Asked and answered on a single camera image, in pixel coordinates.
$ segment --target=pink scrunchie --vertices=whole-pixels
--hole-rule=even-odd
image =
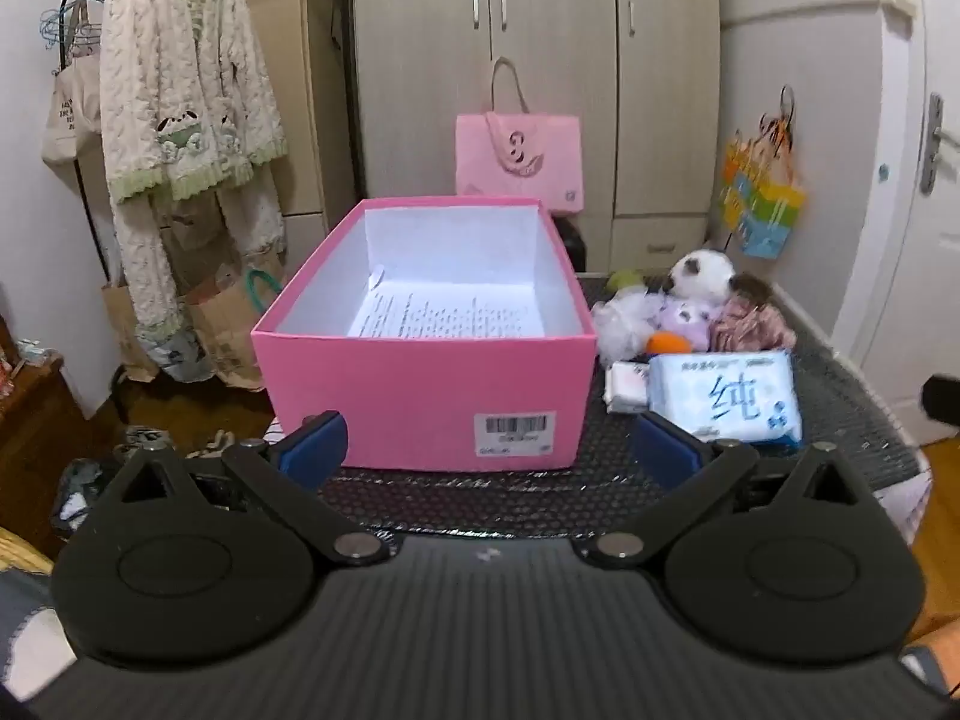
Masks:
[[[710,351],[760,352],[793,349],[797,334],[774,306],[757,306],[736,295],[710,327]]]

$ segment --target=black bubble wrap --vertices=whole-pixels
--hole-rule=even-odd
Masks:
[[[605,281],[582,280],[589,304],[603,299]],[[917,474],[914,450],[884,411],[827,346],[782,310],[797,332],[794,384],[805,442],[836,443],[874,490]],[[608,415],[602,396],[603,373],[597,368],[570,469],[487,474],[340,469],[320,495],[376,531],[525,538],[603,532],[664,493],[631,457],[634,418]]]

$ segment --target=pink box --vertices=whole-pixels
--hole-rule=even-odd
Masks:
[[[285,431],[337,410],[347,466],[573,464],[596,336],[539,201],[364,200],[253,328]]]

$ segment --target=orange object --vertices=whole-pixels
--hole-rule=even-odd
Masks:
[[[654,333],[647,341],[647,354],[690,354],[693,344],[676,333],[664,330]]]

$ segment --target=pink bag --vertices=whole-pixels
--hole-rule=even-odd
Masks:
[[[506,65],[514,73],[522,114],[493,113],[493,81]],[[580,120],[531,114],[517,67],[506,57],[493,63],[491,111],[457,117],[457,194],[535,197],[554,214],[584,210]]]

